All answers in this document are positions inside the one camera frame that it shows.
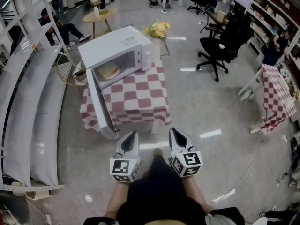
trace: cable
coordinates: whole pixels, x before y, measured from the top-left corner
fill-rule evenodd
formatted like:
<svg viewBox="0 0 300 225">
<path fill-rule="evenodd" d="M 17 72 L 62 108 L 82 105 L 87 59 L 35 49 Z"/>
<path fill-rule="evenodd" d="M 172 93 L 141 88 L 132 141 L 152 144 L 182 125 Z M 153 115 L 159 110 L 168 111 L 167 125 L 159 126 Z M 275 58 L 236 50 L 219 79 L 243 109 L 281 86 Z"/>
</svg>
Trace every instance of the cable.
<svg viewBox="0 0 300 225">
<path fill-rule="evenodd" d="M 240 180 L 233 186 L 232 189 L 230 189 L 230 191 L 228 193 L 226 193 L 224 196 L 221 197 L 221 199 L 219 199 L 218 201 L 214 202 L 211 206 L 213 206 L 214 204 L 216 204 L 217 202 L 221 201 L 227 194 L 229 194 L 238 184 L 239 182 L 246 176 L 246 174 L 249 172 L 250 170 L 250 167 L 252 166 L 252 164 L 254 163 L 254 161 L 256 160 L 257 156 L 258 156 L 258 153 L 259 151 L 261 150 L 261 147 L 262 147 L 262 144 L 264 143 L 264 140 L 266 139 L 266 136 L 264 137 L 262 143 L 259 145 L 259 150 L 255 156 L 255 158 L 253 159 L 252 163 L 250 164 L 250 166 L 248 167 L 246 173 L 240 178 Z"/>
<path fill-rule="evenodd" d="M 52 217 L 49 213 L 47 213 L 46 211 L 44 211 L 43 213 L 41 213 L 40 212 L 40 210 L 38 210 L 26 197 L 25 197 L 25 199 L 27 200 L 27 202 L 29 202 L 29 204 L 32 206 L 32 207 L 34 207 L 35 208 L 35 210 L 36 211 L 38 211 L 42 216 L 43 216 L 43 218 L 44 218 L 44 222 L 45 222 L 45 224 L 46 225 L 48 225 L 49 223 L 47 222 L 47 215 L 49 215 L 55 222 L 56 222 L 56 224 L 58 224 L 58 225 L 60 225 L 60 223 L 58 222 L 58 221 L 56 221 L 55 220 L 55 218 L 54 217 Z"/>
</svg>

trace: black office chair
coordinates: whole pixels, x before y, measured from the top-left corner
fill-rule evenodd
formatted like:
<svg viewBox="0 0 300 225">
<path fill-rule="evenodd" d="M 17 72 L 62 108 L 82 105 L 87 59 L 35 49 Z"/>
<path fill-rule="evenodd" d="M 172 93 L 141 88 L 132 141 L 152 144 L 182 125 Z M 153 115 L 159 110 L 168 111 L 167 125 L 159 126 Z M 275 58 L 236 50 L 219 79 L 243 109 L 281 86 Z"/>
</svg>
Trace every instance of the black office chair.
<svg viewBox="0 0 300 225">
<path fill-rule="evenodd" d="M 236 13 L 231 16 L 230 21 L 222 32 L 220 39 L 204 37 L 200 42 L 204 50 L 208 53 L 199 52 L 198 56 L 202 55 L 208 61 L 197 65 L 197 70 L 200 66 L 211 64 L 214 67 L 216 79 L 219 81 L 217 66 L 225 69 L 225 73 L 229 73 L 228 69 L 224 66 L 223 61 L 230 62 L 238 56 L 239 48 L 253 36 L 253 30 L 250 28 L 251 18 L 244 13 Z"/>
<path fill-rule="evenodd" d="M 195 6 L 189 6 L 187 11 L 190 9 L 195 9 L 197 11 L 197 14 L 199 14 L 199 12 L 203 12 L 205 14 L 206 9 L 209 7 L 210 5 L 210 0 L 191 0 Z"/>
</svg>

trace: red and white checkered tablecloth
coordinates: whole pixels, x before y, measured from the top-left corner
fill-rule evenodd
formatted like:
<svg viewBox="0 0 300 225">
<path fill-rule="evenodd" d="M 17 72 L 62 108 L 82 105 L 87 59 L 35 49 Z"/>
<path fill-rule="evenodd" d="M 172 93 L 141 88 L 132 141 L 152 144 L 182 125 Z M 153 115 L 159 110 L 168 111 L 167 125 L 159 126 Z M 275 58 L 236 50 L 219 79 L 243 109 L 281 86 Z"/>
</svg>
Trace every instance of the red and white checkered tablecloth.
<svg viewBox="0 0 300 225">
<path fill-rule="evenodd" d="M 273 131 L 286 118 L 291 117 L 296 112 L 293 104 L 288 110 L 285 108 L 287 100 L 292 99 L 290 92 L 282 89 L 278 78 L 280 72 L 277 67 L 262 64 L 262 76 L 264 86 L 263 107 L 273 111 L 273 116 L 266 118 L 261 124 L 260 129 L 264 134 Z"/>
<path fill-rule="evenodd" d="M 161 61 L 146 71 L 138 70 L 102 90 L 107 109 L 115 125 L 133 122 L 171 123 L 165 88 L 164 68 Z M 100 131 L 90 96 L 84 89 L 80 113 L 86 129 Z"/>
</svg>

